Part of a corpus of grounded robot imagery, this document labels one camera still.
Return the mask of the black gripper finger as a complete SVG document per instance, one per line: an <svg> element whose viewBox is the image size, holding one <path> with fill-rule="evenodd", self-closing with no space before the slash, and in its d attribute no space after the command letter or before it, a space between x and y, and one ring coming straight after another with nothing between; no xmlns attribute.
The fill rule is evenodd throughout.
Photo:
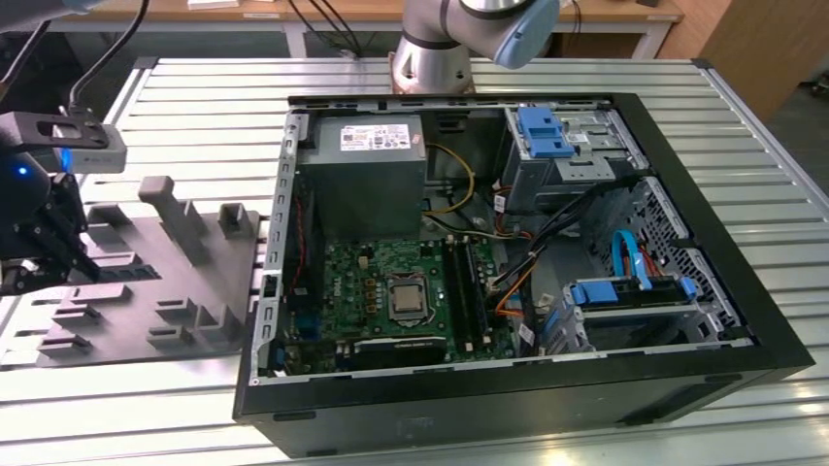
<svg viewBox="0 0 829 466"><path fill-rule="evenodd" d="M101 271L86 254L80 234L88 229L86 217L74 175L58 173L50 177L50 190L37 218L41 221L38 239L49 260L68 273L81 276L78 283L96 283Z"/></svg>
<svg viewBox="0 0 829 466"><path fill-rule="evenodd" d="M69 268L46 258L1 260L1 295L17 296L60 286L68 278Z"/></svg>

